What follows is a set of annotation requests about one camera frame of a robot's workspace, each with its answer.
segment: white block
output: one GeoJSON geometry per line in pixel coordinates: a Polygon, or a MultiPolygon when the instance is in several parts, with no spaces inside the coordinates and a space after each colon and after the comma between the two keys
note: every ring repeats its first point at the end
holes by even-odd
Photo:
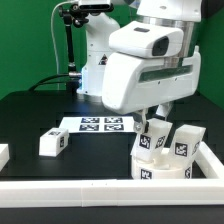
{"type": "Polygon", "coordinates": [[[187,169],[196,158],[198,148],[205,133],[205,128],[183,125],[175,132],[168,163],[172,166],[187,169]]]}
{"type": "Polygon", "coordinates": [[[149,162],[161,155],[169,135],[172,123],[150,119],[148,133],[138,134],[131,155],[137,159],[149,162]]]}
{"type": "Polygon", "coordinates": [[[9,161],[9,147],[8,144],[0,144],[0,171],[9,161]]]}
{"type": "Polygon", "coordinates": [[[39,155],[56,157],[68,145],[67,129],[52,128],[40,137],[39,155]]]}

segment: stack of blocks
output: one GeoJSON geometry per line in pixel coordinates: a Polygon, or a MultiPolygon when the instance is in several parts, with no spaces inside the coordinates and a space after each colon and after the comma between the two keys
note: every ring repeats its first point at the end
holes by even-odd
{"type": "Polygon", "coordinates": [[[164,148],[172,124],[148,120],[147,133],[138,134],[131,152],[134,179],[190,179],[205,128],[183,125],[173,137],[170,149],[164,148]]]}

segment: cable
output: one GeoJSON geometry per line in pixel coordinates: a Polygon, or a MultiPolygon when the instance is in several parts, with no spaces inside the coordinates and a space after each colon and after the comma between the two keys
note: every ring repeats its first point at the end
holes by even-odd
{"type": "Polygon", "coordinates": [[[35,88],[39,85],[44,85],[46,81],[49,81],[49,80],[52,80],[52,79],[56,79],[56,78],[60,78],[60,77],[69,77],[68,75],[53,75],[53,76],[50,76],[50,77],[47,77],[47,78],[44,78],[42,80],[40,80],[39,82],[37,82],[35,85],[31,86],[28,91],[33,91],[35,90],[35,88]]]}
{"type": "Polygon", "coordinates": [[[56,13],[56,10],[58,7],[66,4],[71,4],[72,1],[67,1],[67,2],[62,2],[57,4],[51,14],[51,35],[52,35],[52,40],[53,40],[53,45],[54,45],[54,54],[55,54],[55,60],[56,60],[56,68],[57,68],[57,74],[60,73],[60,63],[58,59],[58,50],[57,50],[57,44],[56,44],[56,39],[55,39],[55,33],[54,33],[54,16],[56,13]]]}
{"type": "Polygon", "coordinates": [[[36,85],[34,85],[31,88],[29,88],[29,91],[34,91],[38,86],[51,85],[51,84],[59,84],[59,83],[67,83],[67,82],[65,82],[65,81],[58,81],[58,82],[37,83],[36,85]]]}
{"type": "Polygon", "coordinates": [[[47,78],[44,78],[44,79],[40,80],[37,84],[39,84],[39,83],[44,83],[44,82],[46,82],[46,81],[48,81],[48,80],[51,80],[51,79],[57,79],[57,78],[60,78],[60,77],[69,77],[69,75],[68,75],[68,74],[63,74],[63,75],[52,75],[52,76],[49,76],[49,77],[47,77],[47,78]]]}

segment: black cable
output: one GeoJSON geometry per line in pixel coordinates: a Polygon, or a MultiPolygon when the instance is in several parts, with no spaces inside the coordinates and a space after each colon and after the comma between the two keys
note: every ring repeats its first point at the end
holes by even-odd
{"type": "Polygon", "coordinates": [[[44,78],[42,80],[40,80],[38,83],[43,83],[43,82],[46,82],[48,80],[51,80],[51,79],[57,79],[57,78],[61,78],[61,77],[69,77],[68,74],[62,74],[62,75],[52,75],[52,76],[49,76],[47,78],[44,78]]]}
{"type": "Polygon", "coordinates": [[[68,74],[63,74],[63,75],[52,75],[52,76],[49,76],[47,78],[44,78],[44,79],[40,80],[35,85],[31,86],[28,89],[28,91],[33,91],[38,86],[38,84],[44,83],[44,82],[49,81],[49,80],[52,80],[52,79],[61,78],[61,77],[69,77],[69,75],[68,74]]]}
{"type": "Polygon", "coordinates": [[[59,83],[67,83],[67,82],[65,82],[65,81],[58,81],[58,82],[37,83],[36,85],[33,85],[31,88],[29,88],[28,91],[34,91],[38,86],[51,85],[51,84],[59,84],[59,83]]]}

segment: white paper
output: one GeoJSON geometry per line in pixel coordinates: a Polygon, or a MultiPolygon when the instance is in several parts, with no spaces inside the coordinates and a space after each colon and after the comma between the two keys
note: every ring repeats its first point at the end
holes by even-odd
{"type": "Polygon", "coordinates": [[[134,132],[133,117],[64,117],[59,128],[69,133],[134,132]]]}

